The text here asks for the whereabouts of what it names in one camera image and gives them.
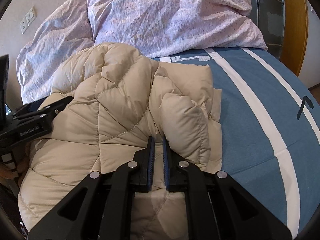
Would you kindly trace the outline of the wooden headboard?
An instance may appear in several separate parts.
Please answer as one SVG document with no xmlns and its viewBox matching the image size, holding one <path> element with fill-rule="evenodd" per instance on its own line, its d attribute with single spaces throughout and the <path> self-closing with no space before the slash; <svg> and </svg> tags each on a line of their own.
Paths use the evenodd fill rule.
<svg viewBox="0 0 320 240">
<path fill-rule="evenodd" d="M 300 74 L 309 32 L 307 0 L 284 0 L 285 24 L 280 61 L 296 76 Z"/>
</svg>

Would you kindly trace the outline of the lilac floral duvet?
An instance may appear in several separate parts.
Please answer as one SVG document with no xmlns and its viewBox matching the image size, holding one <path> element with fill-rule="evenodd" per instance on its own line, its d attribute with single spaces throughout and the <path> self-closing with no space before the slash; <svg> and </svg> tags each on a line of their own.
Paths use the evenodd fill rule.
<svg viewBox="0 0 320 240">
<path fill-rule="evenodd" d="M 104 42 L 149 58 L 210 47 L 267 49 L 251 10 L 251 0 L 67 0 L 16 59 L 22 102 L 48 96 L 61 63 Z"/>
</svg>

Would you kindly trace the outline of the cream quilted down jacket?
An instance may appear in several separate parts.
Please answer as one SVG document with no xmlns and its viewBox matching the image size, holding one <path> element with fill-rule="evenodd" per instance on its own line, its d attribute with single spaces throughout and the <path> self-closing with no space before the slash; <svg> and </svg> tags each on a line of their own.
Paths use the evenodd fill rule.
<svg viewBox="0 0 320 240">
<path fill-rule="evenodd" d="M 73 100 L 54 119 L 52 133 L 31 143 L 18 194 L 26 228 L 90 172 L 116 170 L 153 137 L 153 186 L 135 196 L 131 238 L 187 239 L 184 195 L 165 189 L 162 139 L 202 170 L 221 167 L 221 90 L 213 87 L 211 63 L 207 53 L 159 62 L 122 43 L 87 48 L 62 63 L 43 106 Z"/>
</svg>

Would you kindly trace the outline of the white wall socket plate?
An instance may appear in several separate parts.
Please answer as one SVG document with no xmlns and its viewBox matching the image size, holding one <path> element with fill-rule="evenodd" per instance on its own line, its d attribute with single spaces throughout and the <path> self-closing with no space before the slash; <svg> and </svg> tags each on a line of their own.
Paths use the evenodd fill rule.
<svg viewBox="0 0 320 240">
<path fill-rule="evenodd" d="M 36 11 L 34 7 L 32 7 L 24 16 L 24 18 L 21 20 L 19 26 L 21 33 L 24 34 L 25 31 L 29 28 L 29 26 L 32 24 L 32 22 L 36 18 Z"/>
</svg>

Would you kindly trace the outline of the blue white striped bedsheet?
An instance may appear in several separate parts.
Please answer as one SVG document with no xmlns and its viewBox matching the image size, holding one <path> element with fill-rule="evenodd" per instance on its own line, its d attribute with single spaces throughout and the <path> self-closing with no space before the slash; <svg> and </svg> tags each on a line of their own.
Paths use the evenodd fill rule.
<svg viewBox="0 0 320 240">
<path fill-rule="evenodd" d="M 163 61 L 210 66 L 222 91 L 222 169 L 298 236 L 319 206 L 319 105 L 309 90 L 259 49 L 190 50 Z"/>
</svg>

